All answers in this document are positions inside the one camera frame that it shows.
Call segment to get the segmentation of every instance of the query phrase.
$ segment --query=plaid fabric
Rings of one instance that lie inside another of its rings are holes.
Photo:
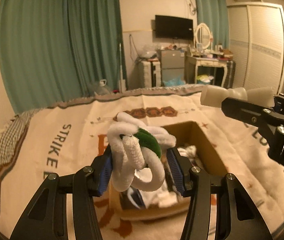
[[[24,128],[38,111],[40,109],[16,115],[0,130],[0,167],[11,161],[16,143],[20,139]]]

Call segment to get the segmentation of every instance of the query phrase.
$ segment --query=curtain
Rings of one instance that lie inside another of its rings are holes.
[[[196,0],[198,24],[205,23],[213,34],[213,46],[229,47],[229,20],[226,0]]]
[[[106,79],[112,89],[120,79],[122,25],[119,0],[68,0],[70,44],[81,88]],[[125,66],[123,75],[126,79]]]
[[[63,3],[0,1],[0,70],[16,113],[82,96]]]

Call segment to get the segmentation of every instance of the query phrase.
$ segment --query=flat screen tv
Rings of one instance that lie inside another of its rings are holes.
[[[193,20],[156,15],[155,37],[176,40],[193,40]]]

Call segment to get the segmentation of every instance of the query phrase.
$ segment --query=bed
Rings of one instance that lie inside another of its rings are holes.
[[[153,126],[197,122],[274,231],[284,220],[284,167],[268,158],[268,144],[257,128],[225,117],[220,109],[202,106],[201,89],[201,85],[186,85],[79,98],[10,119],[0,130],[0,232],[10,237],[49,173],[74,173],[102,154],[106,131],[122,111]],[[71,203],[70,196],[70,240],[74,239]],[[108,193],[95,199],[104,239],[177,240],[181,236],[185,212],[157,221],[130,222],[117,217],[108,203]]]

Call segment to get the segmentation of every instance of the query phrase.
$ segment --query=wardrobe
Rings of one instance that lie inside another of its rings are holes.
[[[282,5],[238,2],[228,6],[229,49],[237,63],[233,88],[284,86],[284,10]]]

